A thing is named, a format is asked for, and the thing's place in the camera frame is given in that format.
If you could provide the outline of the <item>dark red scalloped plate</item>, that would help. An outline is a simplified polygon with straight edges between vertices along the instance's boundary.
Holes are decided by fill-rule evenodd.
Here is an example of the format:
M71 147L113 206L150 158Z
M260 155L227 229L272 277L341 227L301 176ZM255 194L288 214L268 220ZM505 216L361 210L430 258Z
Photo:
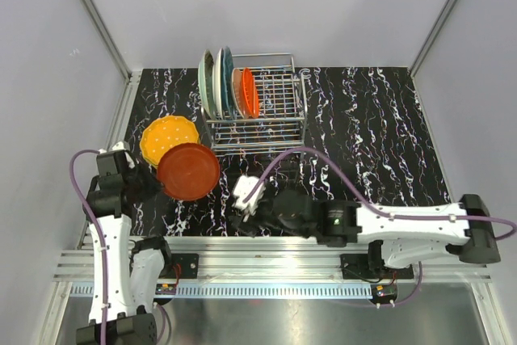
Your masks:
M163 155L157 178L169 197L195 201L204 198L218 184L220 164L208 147L184 143Z

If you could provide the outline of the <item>yellow scalloped plate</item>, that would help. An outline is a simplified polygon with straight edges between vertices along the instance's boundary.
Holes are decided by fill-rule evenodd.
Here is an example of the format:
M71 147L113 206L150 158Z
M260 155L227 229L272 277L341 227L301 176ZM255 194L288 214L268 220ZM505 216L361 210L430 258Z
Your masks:
M154 120L142 133L142 157L157 168L170 149L183 143L199 143L200 135L195 124L184 116L164 116Z

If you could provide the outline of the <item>red-orange scalloped plate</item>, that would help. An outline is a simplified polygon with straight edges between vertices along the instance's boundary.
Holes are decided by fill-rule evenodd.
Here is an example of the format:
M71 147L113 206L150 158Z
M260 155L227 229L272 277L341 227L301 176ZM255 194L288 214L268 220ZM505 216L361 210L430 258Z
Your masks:
M254 75L249 68L242 71L242 92L247 112L252 118L258 119L260 112L259 94Z

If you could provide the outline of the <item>cream plate with dark patch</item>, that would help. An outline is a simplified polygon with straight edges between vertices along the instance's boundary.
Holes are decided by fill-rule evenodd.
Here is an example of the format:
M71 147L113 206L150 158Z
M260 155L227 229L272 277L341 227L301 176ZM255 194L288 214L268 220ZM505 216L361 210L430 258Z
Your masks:
M240 69L233 69L232 72L232 93L233 101L242 119L246 118L246 107L242 92L242 72Z

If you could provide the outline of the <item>light green flower plate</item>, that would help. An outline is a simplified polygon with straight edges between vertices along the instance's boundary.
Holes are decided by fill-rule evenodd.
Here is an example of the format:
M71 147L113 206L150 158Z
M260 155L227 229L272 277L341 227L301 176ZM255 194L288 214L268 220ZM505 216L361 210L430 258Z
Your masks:
M201 105L205 113L213 120L216 119L216 108L212 92L212 68L213 57L207 49L198 65L198 87L201 98Z

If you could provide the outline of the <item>white plate teal rim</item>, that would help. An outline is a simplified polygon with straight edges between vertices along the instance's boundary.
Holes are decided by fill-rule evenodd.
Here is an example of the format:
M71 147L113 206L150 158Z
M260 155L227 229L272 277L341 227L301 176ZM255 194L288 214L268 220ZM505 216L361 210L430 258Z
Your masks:
M223 55L223 49L221 48L216 55L214 65L212 68L212 92L213 92L214 102L216 105L216 117L218 119L224 118L224 109L223 109L223 105L222 105L222 95L221 95L222 55Z

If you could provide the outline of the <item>dark teal plate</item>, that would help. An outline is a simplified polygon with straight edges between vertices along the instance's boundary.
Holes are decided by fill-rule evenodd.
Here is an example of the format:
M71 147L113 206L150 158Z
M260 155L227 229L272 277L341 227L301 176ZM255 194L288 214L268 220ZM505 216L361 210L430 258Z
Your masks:
M222 49L221 54L221 100L223 108L231 120L236 119L232 95L233 57L228 46Z

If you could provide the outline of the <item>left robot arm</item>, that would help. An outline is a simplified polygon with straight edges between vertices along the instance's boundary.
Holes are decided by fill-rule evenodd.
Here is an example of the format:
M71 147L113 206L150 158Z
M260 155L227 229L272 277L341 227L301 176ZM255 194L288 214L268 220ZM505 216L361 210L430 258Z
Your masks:
M77 193L93 241L94 290L88 323L77 329L75 341L156 344L156 287L173 271L174 259L162 237L130 242L130 212L161 185L124 141L94 154L98 173L87 193Z

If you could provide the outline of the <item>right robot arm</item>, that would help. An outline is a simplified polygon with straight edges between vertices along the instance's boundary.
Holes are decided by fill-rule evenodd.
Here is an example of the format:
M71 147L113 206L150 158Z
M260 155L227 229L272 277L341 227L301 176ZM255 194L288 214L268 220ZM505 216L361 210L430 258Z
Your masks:
M488 208L475 194L438 207L386 207L385 212L398 215L395 220L355 201L314 200L293 190L267 198L259 189L246 200L249 194L248 189L233 190L239 213L233 223L242 233L255 236L260 229L277 229L328 247L366 244L366 268L376 278L448 255L469 264L501 260L494 229L486 220Z

